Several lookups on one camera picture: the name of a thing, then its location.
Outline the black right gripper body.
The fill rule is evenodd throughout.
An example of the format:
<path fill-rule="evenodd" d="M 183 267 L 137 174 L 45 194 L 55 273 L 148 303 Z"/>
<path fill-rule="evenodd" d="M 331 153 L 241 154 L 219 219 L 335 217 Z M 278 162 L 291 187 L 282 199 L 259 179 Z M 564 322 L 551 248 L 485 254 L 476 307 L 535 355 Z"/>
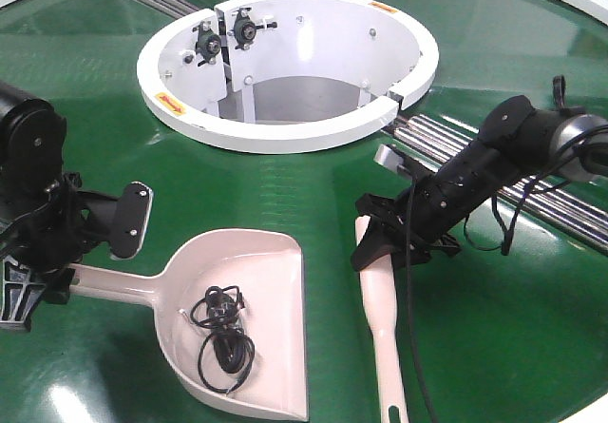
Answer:
<path fill-rule="evenodd" d="M 448 233 L 459 219 L 451 215 L 443 200 L 412 196 L 409 192 L 395 199 L 366 193 L 355 206 L 360 215 L 378 219 L 402 231 L 407 254 L 414 247 L 460 245 Z"/>

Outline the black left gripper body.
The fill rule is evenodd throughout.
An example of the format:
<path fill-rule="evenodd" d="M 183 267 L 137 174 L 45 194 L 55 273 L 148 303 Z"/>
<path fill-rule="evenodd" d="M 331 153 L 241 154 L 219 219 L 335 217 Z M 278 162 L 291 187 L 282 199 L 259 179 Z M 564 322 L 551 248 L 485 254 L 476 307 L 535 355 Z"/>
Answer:
<path fill-rule="evenodd" d="M 71 264 L 80 262 L 95 247 L 82 234 L 86 211 L 78 198 L 80 190 L 78 172 L 63 174 L 42 206 L 19 216 L 1 234 L 1 264 L 3 258 L 12 256 L 47 283 L 40 302 L 66 304 L 75 276 Z"/>

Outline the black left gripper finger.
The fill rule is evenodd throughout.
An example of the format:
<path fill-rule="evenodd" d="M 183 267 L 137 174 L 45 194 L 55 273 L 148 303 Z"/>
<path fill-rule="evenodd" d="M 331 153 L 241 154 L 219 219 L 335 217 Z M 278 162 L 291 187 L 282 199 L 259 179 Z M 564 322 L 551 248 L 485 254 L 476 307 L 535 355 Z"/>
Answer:
<path fill-rule="evenodd" d="M 31 316 L 48 284 L 14 257 L 2 261 L 1 328 L 15 332 L 31 330 Z"/>

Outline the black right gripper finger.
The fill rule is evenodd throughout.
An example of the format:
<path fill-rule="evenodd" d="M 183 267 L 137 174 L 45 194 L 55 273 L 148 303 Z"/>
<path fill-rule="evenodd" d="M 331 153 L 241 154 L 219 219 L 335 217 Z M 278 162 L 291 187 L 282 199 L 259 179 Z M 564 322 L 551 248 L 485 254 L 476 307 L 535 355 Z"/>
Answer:
<path fill-rule="evenodd" d="M 386 255 L 404 251 L 404 233 L 374 218 L 355 220 L 357 245 L 351 254 L 351 266 L 362 271 Z"/>
<path fill-rule="evenodd" d="M 414 247 L 407 254 L 405 251 L 396 252 L 393 254 L 393 265 L 394 266 L 405 266 L 407 259 L 409 259 L 410 265 L 424 264 L 431 260 L 434 252 L 441 252 L 448 257 L 453 257 L 461 252 L 461 246 L 448 245 L 448 246 L 431 246 L 429 248 Z"/>

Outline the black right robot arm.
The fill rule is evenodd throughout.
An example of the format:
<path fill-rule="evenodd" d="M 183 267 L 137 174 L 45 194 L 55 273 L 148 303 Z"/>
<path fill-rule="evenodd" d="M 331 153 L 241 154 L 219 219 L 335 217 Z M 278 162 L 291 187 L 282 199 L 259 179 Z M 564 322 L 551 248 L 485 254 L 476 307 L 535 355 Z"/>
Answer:
<path fill-rule="evenodd" d="M 476 137 L 436 172 L 394 145 L 380 146 L 374 159 L 411 185 L 395 198 L 366 193 L 357 200 L 358 213 L 370 220 L 351 255 L 356 271 L 384 256 L 401 267 L 429 261 L 432 250 L 457 254 L 449 230 L 524 177 L 588 182 L 606 175 L 607 121 L 562 103 L 537 109 L 520 95 L 496 106 Z"/>

